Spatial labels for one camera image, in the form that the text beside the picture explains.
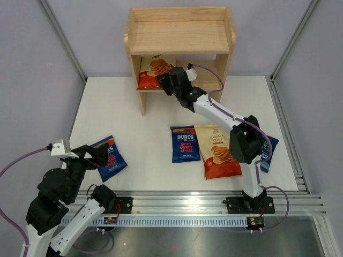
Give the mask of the cassava chips bag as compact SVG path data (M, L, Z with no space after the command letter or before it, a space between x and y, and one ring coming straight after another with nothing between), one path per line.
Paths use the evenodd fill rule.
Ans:
M160 87L156 77L168 73L176 66L175 55L144 55L141 59L138 90L155 90Z
M204 162L205 178L240 176L239 162L229 149L229 135L218 125L195 125L195 132Z

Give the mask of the blue sea salt vinegar bag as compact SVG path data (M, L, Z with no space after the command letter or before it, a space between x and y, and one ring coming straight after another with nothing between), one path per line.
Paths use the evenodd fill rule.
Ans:
M275 148L277 147L277 144L279 143L279 140L274 137L268 136L268 138L271 143L272 150L270 150L270 145L266 138L263 138L261 159L264 161L260 164L261 171L265 173L269 172L273 153L275 151Z

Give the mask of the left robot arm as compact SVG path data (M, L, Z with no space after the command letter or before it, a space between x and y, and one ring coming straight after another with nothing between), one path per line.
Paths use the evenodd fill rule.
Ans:
M71 149L63 140L47 146L52 156L66 163L66 168L50 169L38 185L39 193L26 215L28 241L22 256L66 256L96 217L115 209L116 194L106 185L96 186L79 213L59 234L54 234L69 212L68 205L75 202L86 171L107 165L108 147L104 143Z

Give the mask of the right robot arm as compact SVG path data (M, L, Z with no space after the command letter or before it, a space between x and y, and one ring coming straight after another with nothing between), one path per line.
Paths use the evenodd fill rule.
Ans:
M205 92L192 85L196 79L197 64L187 69L175 67L156 79L163 91L174 95L180 105L217 124L229 135L229 150L238 161L243 175L242 196L229 196L223 203L230 214L273 214L273 199L260 181L260 163L263 141L268 136L260 129L255 116L243 117L226 109Z

